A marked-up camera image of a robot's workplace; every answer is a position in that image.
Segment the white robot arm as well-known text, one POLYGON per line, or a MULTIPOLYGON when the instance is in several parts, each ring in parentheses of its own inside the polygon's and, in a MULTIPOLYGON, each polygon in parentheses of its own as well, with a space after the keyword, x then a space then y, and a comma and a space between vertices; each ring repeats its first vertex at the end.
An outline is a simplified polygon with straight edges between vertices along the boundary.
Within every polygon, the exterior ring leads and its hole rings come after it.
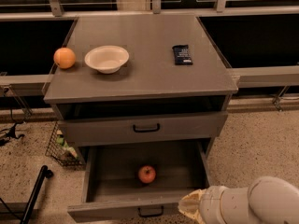
POLYGON ((299 224, 299 188, 262 176, 247 188, 197 189, 178 202, 178 210, 198 224, 299 224))

